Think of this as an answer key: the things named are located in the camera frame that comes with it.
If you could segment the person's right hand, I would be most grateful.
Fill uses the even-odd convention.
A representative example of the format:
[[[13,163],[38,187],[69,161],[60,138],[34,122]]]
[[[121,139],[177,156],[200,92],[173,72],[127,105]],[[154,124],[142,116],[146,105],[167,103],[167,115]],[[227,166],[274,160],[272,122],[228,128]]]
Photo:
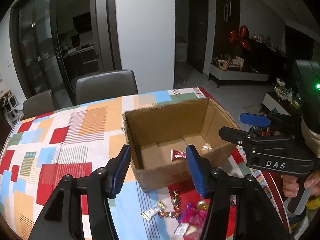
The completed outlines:
[[[288,198],[294,198],[297,196],[298,190],[300,188],[297,182],[298,178],[288,175],[281,175],[283,181],[283,191],[284,196]],[[312,188],[312,196],[319,197],[319,182],[320,182],[320,172],[313,171],[304,183],[305,189]]]

